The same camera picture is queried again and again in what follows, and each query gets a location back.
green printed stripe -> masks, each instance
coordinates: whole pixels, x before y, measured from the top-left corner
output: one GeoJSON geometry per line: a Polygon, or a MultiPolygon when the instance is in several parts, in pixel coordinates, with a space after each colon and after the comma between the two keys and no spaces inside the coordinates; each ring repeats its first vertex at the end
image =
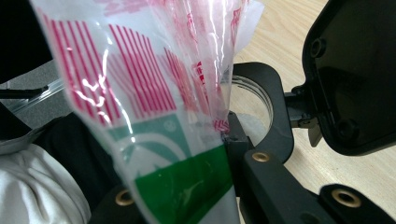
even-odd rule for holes
{"type": "MultiPolygon", "coordinates": [[[[163,157],[167,161],[170,161],[171,163],[175,163],[179,161],[177,155],[171,149],[169,149],[168,147],[162,144],[156,142],[144,142],[144,143],[140,143],[139,146],[157,155],[161,155],[161,157],[163,157]]],[[[122,158],[126,163],[130,161],[132,154],[134,153],[135,150],[136,150],[136,145],[130,145],[122,151],[122,158]]]]}
{"type": "Polygon", "coordinates": [[[224,146],[136,179],[160,223],[197,223],[233,184],[224,146]]]}
{"type": "Polygon", "coordinates": [[[119,140],[121,140],[122,138],[131,136],[132,134],[129,131],[128,126],[123,126],[123,127],[119,127],[119,128],[115,128],[115,129],[111,129],[108,130],[108,133],[110,134],[110,136],[117,142],[119,140]]]}

white fabric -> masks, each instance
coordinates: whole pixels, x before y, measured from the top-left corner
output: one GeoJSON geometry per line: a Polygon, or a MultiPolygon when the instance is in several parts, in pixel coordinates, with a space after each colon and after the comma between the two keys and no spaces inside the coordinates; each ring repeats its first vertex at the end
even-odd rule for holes
{"type": "Polygon", "coordinates": [[[76,181],[43,148],[0,156],[1,223],[86,223],[90,216],[76,181]]]}

plastic bag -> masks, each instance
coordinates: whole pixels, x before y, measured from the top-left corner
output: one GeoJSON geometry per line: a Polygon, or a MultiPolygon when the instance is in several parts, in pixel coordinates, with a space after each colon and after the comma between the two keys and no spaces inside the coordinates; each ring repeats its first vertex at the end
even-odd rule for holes
{"type": "MultiPolygon", "coordinates": [[[[175,15],[159,9],[167,1],[31,2],[69,102],[112,156],[147,221],[239,222],[224,146],[208,107],[212,98],[223,102],[219,86],[231,80],[224,74],[232,50],[211,61],[219,48],[210,38],[225,31],[213,27],[211,35],[197,36],[214,48],[198,46],[199,56],[208,59],[203,70],[216,72],[204,74],[204,92],[200,74],[191,69],[195,56],[159,21],[175,15]]],[[[223,45],[232,44],[227,36],[223,45]]],[[[215,120],[226,105],[219,108],[215,120]]]]}
{"type": "Polygon", "coordinates": [[[229,131],[234,46],[246,0],[163,1],[154,10],[202,82],[215,128],[229,131]],[[171,20],[163,17],[172,14],[171,20]]]}

red printed pattern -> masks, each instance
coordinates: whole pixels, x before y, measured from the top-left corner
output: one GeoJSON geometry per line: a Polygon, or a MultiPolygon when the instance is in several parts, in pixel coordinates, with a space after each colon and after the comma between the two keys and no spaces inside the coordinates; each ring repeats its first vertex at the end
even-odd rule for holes
{"type": "Polygon", "coordinates": [[[231,21],[231,39],[233,41],[233,45],[235,45],[236,33],[238,30],[240,17],[241,17],[241,7],[233,11],[233,20],[231,21]]]}
{"type": "Polygon", "coordinates": [[[176,110],[150,40],[126,27],[110,25],[120,56],[109,57],[112,76],[128,95],[137,118],[176,110]]]}
{"type": "Polygon", "coordinates": [[[195,43],[198,43],[195,34],[194,20],[191,13],[187,14],[187,27],[189,28],[190,37],[195,41],[195,43]]]}
{"type": "Polygon", "coordinates": [[[203,72],[203,68],[202,68],[202,62],[198,62],[198,64],[194,65],[192,67],[192,69],[199,76],[202,85],[205,86],[205,77],[204,77],[204,72],[203,72]]]}
{"type": "Polygon", "coordinates": [[[168,49],[164,49],[168,66],[170,66],[171,74],[175,79],[178,90],[180,91],[181,98],[183,99],[186,110],[198,111],[197,104],[194,100],[193,88],[189,81],[189,75],[187,74],[184,63],[181,62],[178,57],[168,49]]]}
{"type": "Polygon", "coordinates": [[[74,105],[91,119],[110,125],[120,117],[120,111],[86,23],[50,20],[44,14],[42,17],[74,105]]]}
{"type": "Polygon", "coordinates": [[[228,132],[230,131],[230,125],[228,124],[228,120],[214,120],[213,121],[213,126],[215,127],[216,131],[221,131],[221,132],[228,132]]]}
{"type": "MultiPolygon", "coordinates": [[[[171,64],[168,62],[168,58],[166,56],[159,56],[159,61],[160,61],[161,66],[166,70],[167,74],[173,74],[171,64]]],[[[200,104],[201,110],[204,114],[209,115],[210,114],[209,113],[209,105],[207,104],[207,97],[205,94],[205,86],[204,86],[203,81],[200,78],[201,78],[201,76],[192,77],[192,81],[194,84],[196,96],[198,98],[198,102],[200,104]]],[[[190,85],[190,84],[189,84],[189,82],[183,82],[183,85],[190,85]]]]}
{"type": "Polygon", "coordinates": [[[147,0],[93,0],[104,8],[105,16],[113,16],[121,13],[134,13],[142,7],[147,7],[147,0]]]}

black plastic part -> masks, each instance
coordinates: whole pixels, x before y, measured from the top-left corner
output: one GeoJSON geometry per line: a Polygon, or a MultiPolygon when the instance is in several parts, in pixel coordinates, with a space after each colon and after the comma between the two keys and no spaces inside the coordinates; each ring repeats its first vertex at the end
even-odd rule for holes
{"type": "Polygon", "coordinates": [[[311,147],[316,147],[320,140],[322,139],[323,135],[321,133],[320,127],[316,125],[315,127],[308,129],[308,138],[311,147]]]}
{"type": "Polygon", "coordinates": [[[327,212],[333,216],[337,223],[395,223],[395,221],[375,203],[371,202],[357,190],[347,186],[335,184],[323,187],[320,190],[318,201],[327,212]],[[338,193],[338,201],[333,196],[337,190],[341,192],[338,193]],[[348,194],[353,194],[357,199],[354,199],[348,194]],[[347,204],[344,205],[339,203],[340,200],[347,202],[347,204]],[[354,204],[359,205],[356,200],[359,200],[361,205],[351,206],[354,204]]]}
{"type": "Polygon", "coordinates": [[[335,223],[273,154],[266,152],[268,161],[256,161],[257,152],[245,154],[244,171],[270,223],[335,223]]]}
{"type": "Polygon", "coordinates": [[[255,82],[270,98],[274,115],[272,125],[256,148],[265,149],[280,161],[286,162],[293,151],[294,138],[279,74],[264,63],[237,63],[233,66],[233,74],[255,82]]]}
{"type": "Polygon", "coordinates": [[[22,137],[32,131],[25,123],[12,114],[3,104],[0,103],[0,140],[10,140],[22,137]]]}
{"type": "Polygon", "coordinates": [[[315,108],[304,88],[295,87],[291,92],[286,92],[285,101],[291,128],[311,129],[318,125],[315,108]]]}
{"type": "Polygon", "coordinates": [[[395,11],[394,0],[330,0],[305,40],[303,88],[341,154],[395,144],[395,11]]]}
{"type": "Polygon", "coordinates": [[[269,223],[258,198],[248,186],[243,186],[241,198],[239,200],[239,210],[246,224],[269,223]]]}
{"type": "Polygon", "coordinates": [[[136,203],[125,206],[116,204],[117,194],[124,190],[124,186],[113,188],[96,209],[92,212],[89,224],[108,224],[108,223],[136,223],[145,224],[147,221],[139,212],[136,203]]]}
{"type": "Polygon", "coordinates": [[[240,186],[246,182],[242,171],[242,159],[245,152],[249,150],[249,140],[234,112],[229,113],[228,121],[230,123],[230,131],[225,135],[224,146],[233,176],[235,194],[236,197],[239,197],[240,186]]]}
{"type": "Polygon", "coordinates": [[[52,60],[50,48],[28,0],[0,1],[0,83],[52,60]]]}
{"type": "Polygon", "coordinates": [[[30,99],[49,89],[48,86],[35,90],[0,90],[0,99],[30,99]]]}

